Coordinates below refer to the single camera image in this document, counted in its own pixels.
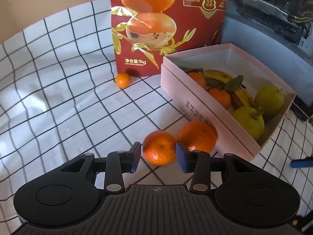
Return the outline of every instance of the banana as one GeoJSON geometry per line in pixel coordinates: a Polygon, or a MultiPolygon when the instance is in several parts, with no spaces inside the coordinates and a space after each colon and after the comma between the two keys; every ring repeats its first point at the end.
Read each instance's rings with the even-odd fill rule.
{"type": "MultiPolygon", "coordinates": [[[[224,87],[229,81],[234,79],[232,76],[219,70],[205,70],[203,76],[208,86],[224,87]]],[[[256,108],[253,98],[247,90],[238,88],[236,91],[229,93],[234,109],[239,109],[243,106],[250,106],[256,108]]]]}

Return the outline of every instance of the food packaging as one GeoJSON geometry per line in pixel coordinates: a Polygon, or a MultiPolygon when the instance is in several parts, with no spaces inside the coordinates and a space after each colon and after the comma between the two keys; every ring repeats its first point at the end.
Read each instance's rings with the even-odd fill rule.
{"type": "Polygon", "coordinates": [[[233,44],[198,48],[164,57],[161,87],[190,120],[204,121],[215,127],[218,133],[216,150],[220,154],[233,153],[247,161],[251,161],[270,140],[296,96],[274,72],[233,44]],[[257,143],[227,110],[179,67],[220,70],[233,77],[243,75],[243,85],[252,98],[262,87],[275,85],[283,89],[284,105],[275,118],[265,123],[265,132],[257,143]]]}
{"type": "Polygon", "coordinates": [[[160,74],[163,56],[211,45],[227,0],[111,0],[117,71],[160,74]]]}

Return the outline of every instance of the ribbed black surface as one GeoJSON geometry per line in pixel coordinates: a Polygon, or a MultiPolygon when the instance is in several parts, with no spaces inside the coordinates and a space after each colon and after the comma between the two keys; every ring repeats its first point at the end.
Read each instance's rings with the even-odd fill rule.
{"type": "Polygon", "coordinates": [[[211,200],[183,185],[132,185],[124,194],[108,196],[82,223],[62,229],[24,225],[16,235],[297,235],[290,225],[252,229],[223,217],[211,200]]]}

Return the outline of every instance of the box of fruit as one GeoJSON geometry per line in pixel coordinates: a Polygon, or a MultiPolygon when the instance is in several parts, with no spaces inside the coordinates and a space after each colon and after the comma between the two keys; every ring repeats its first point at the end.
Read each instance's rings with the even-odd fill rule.
{"type": "Polygon", "coordinates": [[[270,139],[296,93],[233,44],[164,57],[161,87],[190,120],[212,124],[216,150],[251,161],[270,139]]]}

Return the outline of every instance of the pink box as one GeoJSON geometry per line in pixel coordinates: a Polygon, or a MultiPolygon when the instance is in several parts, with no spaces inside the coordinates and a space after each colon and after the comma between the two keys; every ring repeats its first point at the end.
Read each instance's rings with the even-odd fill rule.
{"type": "Polygon", "coordinates": [[[174,53],[164,57],[161,69],[161,87],[176,106],[190,120],[199,114],[217,130],[216,150],[222,155],[236,154],[251,161],[264,147],[289,110],[296,93],[280,77],[248,53],[233,44],[222,44],[174,53]],[[191,79],[179,66],[220,70],[236,77],[244,76],[243,84],[252,98],[264,86],[273,84],[282,88],[285,102],[279,115],[268,121],[259,144],[206,90],[191,79]]]}

